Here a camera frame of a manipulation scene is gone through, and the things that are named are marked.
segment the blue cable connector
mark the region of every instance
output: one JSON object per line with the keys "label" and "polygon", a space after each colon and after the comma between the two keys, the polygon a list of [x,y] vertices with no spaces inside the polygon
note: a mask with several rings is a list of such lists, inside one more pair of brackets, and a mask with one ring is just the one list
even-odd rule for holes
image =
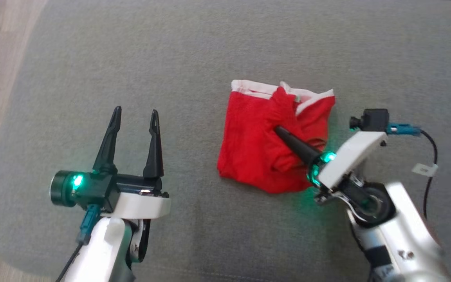
{"label": "blue cable connector", "polygon": [[414,127],[408,123],[390,123],[387,125],[387,134],[420,136],[420,127]]}
{"label": "blue cable connector", "polygon": [[92,236],[93,227],[99,221],[100,211],[99,205],[88,205],[83,222],[81,222],[81,226],[79,227],[79,234],[76,238],[77,243],[88,245]]}

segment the camera lens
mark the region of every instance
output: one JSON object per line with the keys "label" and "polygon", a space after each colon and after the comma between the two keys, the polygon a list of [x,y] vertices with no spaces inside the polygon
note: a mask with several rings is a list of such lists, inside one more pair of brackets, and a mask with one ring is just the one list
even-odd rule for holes
{"label": "camera lens", "polygon": [[73,177],[78,175],[73,171],[59,171],[55,174],[50,184],[50,199],[57,206],[74,207],[76,202],[72,197],[74,187]]}

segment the black cable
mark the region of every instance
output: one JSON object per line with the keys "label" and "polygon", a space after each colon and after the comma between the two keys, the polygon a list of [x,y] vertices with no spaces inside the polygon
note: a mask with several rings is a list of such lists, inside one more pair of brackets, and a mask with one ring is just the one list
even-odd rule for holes
{"label": "black cable", "polygon": [[66,266],[64,266],[64,269],[62,270],[62,272],[60,273],[59,277],[57,278],[57,280],[55,282],[60,282],[60,280],[62,280],[62,278],[66,274],[67,270],[69,269],[70,264],[72,264],[74,259],[77,257],[79,250],[81,249],[82,246],[83,246],[82,242],[78,244],[78,247],[74,250],[74,252],[70,256],[69,260],[66,263]]}
{"label": "black cable", "polygon": [[[435,140],[424,130],[421,130],[420,133],[422,135],[424,135],[429,142],[431,142],[431,144],[433,145],[433,150],[435,152],[435,161],[434,164],[436,165],[438,162],[438,147],[436,146]],[[427,207],[428,207],[428,194],[429,194],[429,188],[431,187],[431,182],[433,181],[433,177],[429,177],[428,179],[428,184],[426,185],[426,191],[424,192],[424,203],[422,204],[422,210],[424,212],[424,218],[427,219],[428,218],[428,212],[427,212]]]}

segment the folded red fabric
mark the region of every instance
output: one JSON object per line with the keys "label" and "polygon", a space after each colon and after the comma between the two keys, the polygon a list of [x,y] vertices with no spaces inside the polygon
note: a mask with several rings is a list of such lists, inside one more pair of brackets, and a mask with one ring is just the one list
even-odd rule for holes
{"label": "folded red fabric", "polygon": [[282,125],[309,144],[324,149],[333,91],[233,80],[217,168],[221,177],[269,193],[302,191],[310,186],[306,167],[274,132]]}

